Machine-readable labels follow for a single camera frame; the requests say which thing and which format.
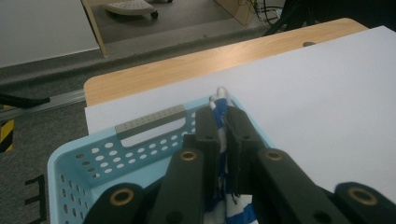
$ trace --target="basket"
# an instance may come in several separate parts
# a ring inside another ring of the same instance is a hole
[[[240,107],[235,99],[233,103]],[[182,135],[195,132],[195,111],[203,106],[208,106],[208,98],[117,125],[56,149],[48,162],[50,222],[82,223],[106,189],[123,182],[145,188],[164,176],[172,154],[182,147]],[[170,132],[156,130],[180,120],[183,124]],[[123,139],[138,135],[144,140],[134,139],[139,143],[125,146]],[[144,135],[156,137],[145,139]]]

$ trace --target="gray floor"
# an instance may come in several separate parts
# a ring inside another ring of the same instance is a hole
[[[150,3],[160,13],[156,21],[149,15],[114,18],[101,7],[94,9],[108,57],[95,50],[4,68],[0,91],[50,97],[80,90],[90,77],[257,38],[267,29],[257,18],[240,25],[213,0]],[[47,161],[62,144],[88,134],[85,106],[83,102],[15,120],[14,149],[0,153],[0,223],[30,223],[40,217],[40,203],[25,200],[39,192],[37,182],[26,181],[41,175],[46,180],[41,223],[49,223]]]

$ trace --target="towel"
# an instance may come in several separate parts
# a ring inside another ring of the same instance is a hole
[[[232,194],[231,179],[227,170],[227,139],[223,116],[228,106],[233,106],[228,92],[219,87],[217,93],[210,97],[210,108],[215,117],[219,141],[219,194],[206,206],[205,224],[259,224],[251,205],[251,195],[236,196]]]

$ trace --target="light blue plastic basket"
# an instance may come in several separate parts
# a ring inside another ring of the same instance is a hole
[[[171,155],[182,147],[182,135],[195,132],[195,111],[203,106],[208,106],[208,98],[184,104],[181,107],[184,107],[185,122],[181,128],[132,147],[124,147],[121,139],[142,131],[139,127],[144,126],[139,126],[139,120],[88,135],[56,149],[48,162],[50,222],[82,223],[106,189],[122,182],[136,183],[144,188],[164,176]],[[166,114],[169,110],[164,111],[160,116],[169,117]],[[146,127],[156,125],[151,122],[152,116],[145,117]],[[128,126],[126,130],[129,131],[120,132],[124,126]]]

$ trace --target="white wall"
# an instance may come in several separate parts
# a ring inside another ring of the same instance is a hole
[[[0,0],[0,67],[98,48],[80,0]]]

